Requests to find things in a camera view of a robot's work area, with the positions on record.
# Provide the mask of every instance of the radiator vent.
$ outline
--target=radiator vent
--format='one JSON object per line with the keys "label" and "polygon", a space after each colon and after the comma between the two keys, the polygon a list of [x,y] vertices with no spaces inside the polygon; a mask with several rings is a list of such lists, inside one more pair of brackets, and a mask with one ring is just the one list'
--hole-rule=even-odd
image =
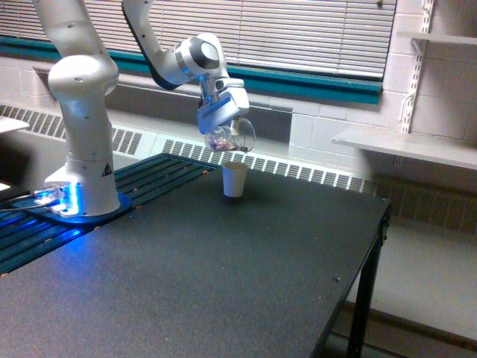
{"label": "radiator vent", "polygon": [[[48,136],[65,140],[66,131],[61,116],[50,113],[27,110],[5,104],[0,105],[0,116],[18,119],[27,122],[30,127],[25,131],[40,136]],[[127,131],[113,127],[113,151],[131,156],[136,155],[141,143],[142,133],[139,131]]]}
{"label": "radiator vent", "polygon": [[393,214],[465,233],[476,233],[477,198],[417,187],[408,183],[375,182],[352,173],[261,154],[212,153],[199,142],[168,139],[162,151],[220,165],[226,161],[246,163],[251,169],[293,177],[354,192],[390,198]]}

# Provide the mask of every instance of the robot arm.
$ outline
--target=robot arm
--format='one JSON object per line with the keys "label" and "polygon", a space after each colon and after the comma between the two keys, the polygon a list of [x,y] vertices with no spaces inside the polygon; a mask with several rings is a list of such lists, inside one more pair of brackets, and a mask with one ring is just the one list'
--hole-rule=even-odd
{"label": "robot arm", "polygon": [[45,180],[45,186],[61,192],[37,202],[60,199],[50,210],[65,217],[110,213],[120,202],[104,96],[117,84],[118,67],[96,34],[83,0],[35,0],[34,5],[44,32],[63,57],[51,69],[48,84],[60,102],[67,147],[65,166]]}
{"label": "robot arm", "polygon": [[194,79],[199,80],[202,92],[198,110],[199,131],[210,134],[218,126],[232,124],[231,131],[236,132],[240,126],[237,120],[235,124],[232,121],[248,112],[248,97],[244,81],[229,77],[218,38],[213,34],[200,34],[169,50],[162,50],[149,22],[153,2],[122,2],[124,17],[144,54],[153,79],[167,90]]}

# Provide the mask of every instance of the window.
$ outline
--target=window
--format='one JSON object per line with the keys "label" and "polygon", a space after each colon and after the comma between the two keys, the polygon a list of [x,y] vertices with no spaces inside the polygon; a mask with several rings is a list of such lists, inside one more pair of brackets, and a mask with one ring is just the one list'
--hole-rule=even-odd
{"label": "window", "polygon": [[[382,80],[397,0],[156,0],[151,24],[163,48],[204,31],[231,64]],[[139,49],[121,0],[86,0],[109,49]],[[31,0],[4,0],[0,34],[47,40]]]}

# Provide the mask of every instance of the white paper cup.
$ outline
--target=white paper cup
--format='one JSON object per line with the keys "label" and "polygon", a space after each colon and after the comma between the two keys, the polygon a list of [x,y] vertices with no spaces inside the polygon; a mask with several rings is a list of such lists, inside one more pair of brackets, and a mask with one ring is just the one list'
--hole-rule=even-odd
{"label": "white paper cup", "polygon": [[244,192],[245,179],[247,178],[248,165],[237,162],[222,164],[222,178],[224,182],[224,195],[231,198],[241,197]]}

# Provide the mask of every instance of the cable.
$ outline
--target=cable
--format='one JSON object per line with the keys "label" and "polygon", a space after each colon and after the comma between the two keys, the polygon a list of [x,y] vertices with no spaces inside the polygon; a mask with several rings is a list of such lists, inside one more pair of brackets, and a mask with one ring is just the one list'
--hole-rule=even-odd
{"label": "cable", "polygon": [[26,211],[31,209],[39,209],[41,207],[49,207],[51,204],[43,204],[43,205],[32,205],[31,207],[11,207],[9,209],[0,209],[0,213],[6,213],[7,211],[15,212],[15,211]]}
{"label": "cable", "polygon": [[35,194],[20,195],[20,196],[17,196],[16,198],[5,200],[2,202],[2,204],[13,203],[15,201],[22,200],[22,199],[33,198],[34,196]]}

